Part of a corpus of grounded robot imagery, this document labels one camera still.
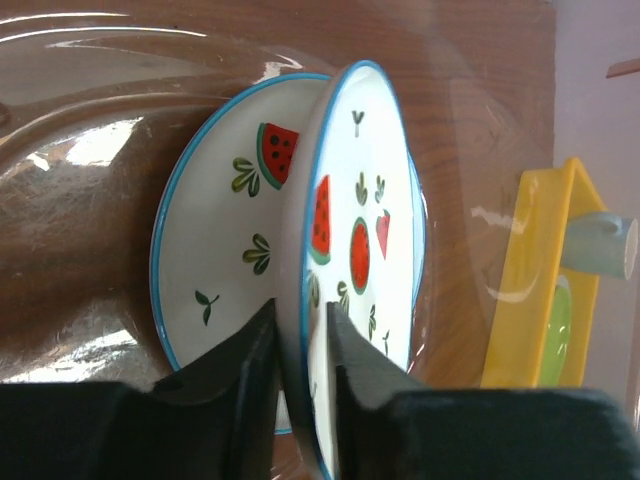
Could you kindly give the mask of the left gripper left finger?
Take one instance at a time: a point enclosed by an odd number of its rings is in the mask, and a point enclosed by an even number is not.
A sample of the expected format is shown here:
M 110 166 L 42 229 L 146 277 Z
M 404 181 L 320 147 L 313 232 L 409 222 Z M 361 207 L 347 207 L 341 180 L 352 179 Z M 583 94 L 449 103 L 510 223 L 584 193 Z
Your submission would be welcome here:
M 275 306 L 142 391 L 108 382 L 1 388 L 5 479 L 266 479 L 278 401 Z

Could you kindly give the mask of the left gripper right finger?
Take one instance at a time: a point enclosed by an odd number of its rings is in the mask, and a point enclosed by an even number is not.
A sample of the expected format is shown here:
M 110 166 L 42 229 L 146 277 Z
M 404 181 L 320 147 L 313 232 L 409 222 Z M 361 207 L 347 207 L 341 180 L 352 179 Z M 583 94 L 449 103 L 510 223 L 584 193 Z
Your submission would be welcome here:
M 429 389 L 326 312 L 340 478 L 638 478 L 639 439 L 603 392 Z

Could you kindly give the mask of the watermelon plate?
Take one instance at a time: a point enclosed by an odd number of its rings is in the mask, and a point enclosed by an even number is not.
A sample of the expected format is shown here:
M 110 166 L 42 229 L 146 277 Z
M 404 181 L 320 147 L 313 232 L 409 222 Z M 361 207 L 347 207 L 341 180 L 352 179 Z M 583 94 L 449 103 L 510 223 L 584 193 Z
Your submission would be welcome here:
M 219 108 L 176 163 L 150 254 L 153 317 L 174 370 L 240 330 L 276 290 L 284 185 L 329 78 L 262 81 Z
M 426 247 L 424 199 L 385 71 L 362 60 L 324 88 L 284 187 L 276 319 L 289 416 L 316 479 L 335 479 L 335 402 L 326 306 L 363 340 L 410 364 Z

